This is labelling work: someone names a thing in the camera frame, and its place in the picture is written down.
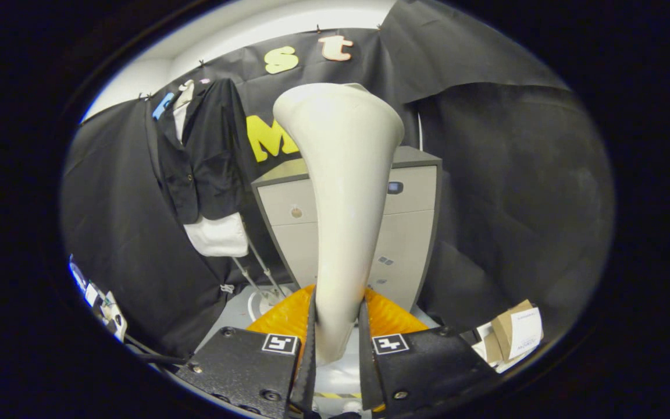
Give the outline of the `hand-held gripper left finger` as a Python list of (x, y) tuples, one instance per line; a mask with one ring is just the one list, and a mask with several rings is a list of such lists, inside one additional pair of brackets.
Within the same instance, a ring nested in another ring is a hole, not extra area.
[(252, 289), (231, 298), (175, 380), (212, 403), (253, 418), (313, 417), (316, 378), (313, 288), (270, 310)]

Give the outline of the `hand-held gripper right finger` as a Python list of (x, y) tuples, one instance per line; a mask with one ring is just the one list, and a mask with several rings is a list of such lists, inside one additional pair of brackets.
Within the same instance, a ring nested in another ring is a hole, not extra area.
[(359, 307), (362, 408), (375, 417), (430, 417), (482, 397), (499, 382), (447, 326), (428, 327), (372, 289)]

